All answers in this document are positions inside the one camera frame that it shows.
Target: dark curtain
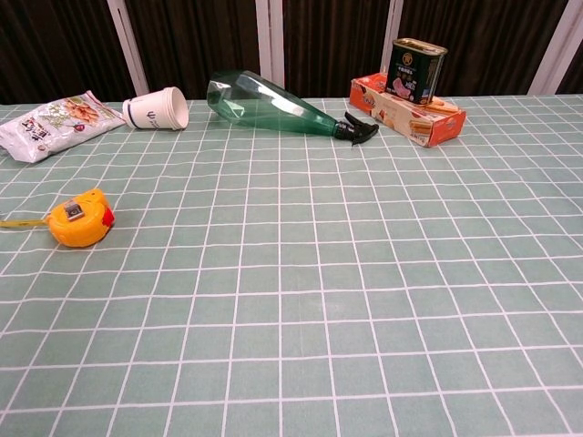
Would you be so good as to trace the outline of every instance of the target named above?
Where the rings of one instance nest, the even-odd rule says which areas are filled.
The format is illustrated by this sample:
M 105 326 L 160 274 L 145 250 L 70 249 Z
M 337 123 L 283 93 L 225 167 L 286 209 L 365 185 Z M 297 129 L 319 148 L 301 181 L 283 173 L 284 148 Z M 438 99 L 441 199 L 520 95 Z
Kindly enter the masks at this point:
M 568 0 L 404 0 L 399 37 L 449 50 L 438 96 L 526 94 Z
M 255 0 L 127 0 L 150 91 L 204 98 L 216 70 L 259 73 Z
M 583 93 L 583 43 L 568 67 L 567 73 L 558 86 L 557 94 L 582 94 Z
M 388 0 L 283 2 L 285 87 L 300 97 L 346 97 L 379 71 Z
M 0 0 L 0 104 L 135 95 L 107 0 Z

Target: tape measure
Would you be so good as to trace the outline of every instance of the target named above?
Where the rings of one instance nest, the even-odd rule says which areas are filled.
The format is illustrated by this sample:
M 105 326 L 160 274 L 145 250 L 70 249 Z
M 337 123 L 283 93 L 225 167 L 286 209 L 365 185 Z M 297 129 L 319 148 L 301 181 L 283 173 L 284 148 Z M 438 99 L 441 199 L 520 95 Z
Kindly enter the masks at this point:
M 0 228 L 46 225 L 59 243 L 85 248 L 104 238 L 115 220 L 103 191 L 94 188 L 55 207 L 44 220 L 0 221 Z

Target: paper cup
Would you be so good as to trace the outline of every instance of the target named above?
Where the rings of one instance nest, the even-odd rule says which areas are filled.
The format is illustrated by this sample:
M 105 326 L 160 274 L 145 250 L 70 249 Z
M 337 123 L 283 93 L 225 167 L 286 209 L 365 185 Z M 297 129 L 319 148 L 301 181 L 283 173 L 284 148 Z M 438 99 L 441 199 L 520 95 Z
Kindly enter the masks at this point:
M 138 129 L 183 129 L 189 123 L 189 108 L 175 86 L 126 100 L 124 119 Z

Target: snack bag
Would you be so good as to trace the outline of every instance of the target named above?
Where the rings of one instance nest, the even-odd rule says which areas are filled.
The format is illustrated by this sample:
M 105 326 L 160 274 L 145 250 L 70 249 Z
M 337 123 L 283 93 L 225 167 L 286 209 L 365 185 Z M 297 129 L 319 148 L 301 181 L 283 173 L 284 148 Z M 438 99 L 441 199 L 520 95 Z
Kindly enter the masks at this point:
M 41 105 L 0 126 L 0 147 L 12 158 L 38 162 L 125 124 L 120 113 L 87 91 Z

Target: cardboard box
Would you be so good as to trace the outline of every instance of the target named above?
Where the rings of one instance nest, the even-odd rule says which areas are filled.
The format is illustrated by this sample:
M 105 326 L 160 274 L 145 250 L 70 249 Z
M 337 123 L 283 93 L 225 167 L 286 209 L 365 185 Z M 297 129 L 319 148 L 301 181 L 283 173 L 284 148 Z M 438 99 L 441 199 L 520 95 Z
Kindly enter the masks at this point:
M 434 97 L 431 105 L 414 105 L 384 91 L 386 74 L 353 79 L 350 103 L 424 147 L 437 146 L 462 131 L 465 111 Z

